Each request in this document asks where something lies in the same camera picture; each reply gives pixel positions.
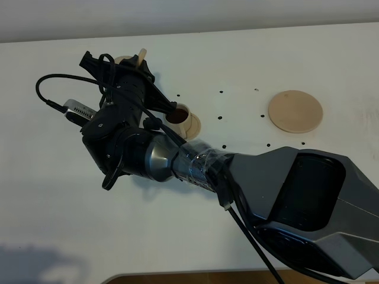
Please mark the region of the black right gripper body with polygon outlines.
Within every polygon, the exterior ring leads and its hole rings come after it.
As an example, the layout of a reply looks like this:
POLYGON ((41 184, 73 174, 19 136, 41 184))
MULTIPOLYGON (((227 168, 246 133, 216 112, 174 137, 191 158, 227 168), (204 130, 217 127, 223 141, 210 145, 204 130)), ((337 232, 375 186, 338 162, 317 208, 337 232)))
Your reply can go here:
POLYGON ((81 129, 85 147, 106 177, 117 172, 146 177, 145 153, 155 133, 140 128, 140 107, 168 114, 174 110, 173 102, 154 85, 147 62, 139 62, 137 56, 110 63, 86 52, 79 65, 95 80, 113 87, 81 129))

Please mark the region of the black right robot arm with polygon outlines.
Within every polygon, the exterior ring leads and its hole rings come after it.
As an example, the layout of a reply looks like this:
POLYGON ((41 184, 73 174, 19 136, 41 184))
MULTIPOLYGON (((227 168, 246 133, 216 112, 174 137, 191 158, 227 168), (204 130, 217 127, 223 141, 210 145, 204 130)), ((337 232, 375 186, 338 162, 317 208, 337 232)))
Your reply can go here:
POLYGON ((291 147, 251 156, 186 142, 160 119, 141 118, 184 114, 145 60, 85 53, 80 66, 102 95, 81 131, 104 189, 124 175, 175 177, 214 192, 248 236, 292 269, 350 279, 378 269, 378 189, 349 158, 291 147))

